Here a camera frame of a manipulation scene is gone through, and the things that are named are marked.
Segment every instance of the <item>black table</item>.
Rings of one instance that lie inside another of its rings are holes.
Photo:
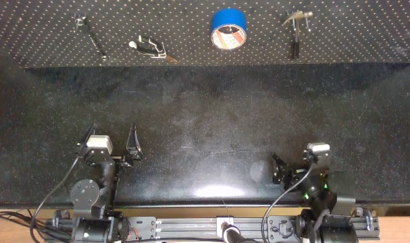
[[[118,207],[268,205],[271,154],[301,164],[330,144],[357,204],[410,204],[410,64],[21,70],[0,57],[0,207],[35,207],[92,123],[124,152],[134,122],[145,159],[122,168]],[[70,207],[80,164],[47,202]],[[299,205],[290,193],[282,205]]]

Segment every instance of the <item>blue painter's tape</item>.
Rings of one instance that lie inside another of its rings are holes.
[[[247,40],[247,20],[237,9],[223,9],[212,18],[211,41],[223,50],[241,47]]]

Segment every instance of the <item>roll of tape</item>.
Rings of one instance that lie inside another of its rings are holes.
[[[247,20],[237,9],[223,9],[212,18],[212,44],[223,50],[241,47],[247,40]]]

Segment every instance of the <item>pegboard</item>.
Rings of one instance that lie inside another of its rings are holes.
[[[225,8],[247,18],[247,41],[233,51],[210,41],[210,22]],[[291,58],[293,27],[286,11],[312,11],[311,32],[300,22],[301,54]],[[74,14],[89,26],[109,56],[76,32]],[[385,1],[0,1],[0,46],[25,68],[54,66],[173,65],[129,46],[138,36],[163,42],[179,65],[410,62],[410,0]]]

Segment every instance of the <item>tape label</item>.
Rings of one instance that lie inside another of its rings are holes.
[[[232,50],[242,46],[245,43],[247,35],[242,28],[235,25],[225,25],[219,27],[212,34],[212,43],[224,50]]]

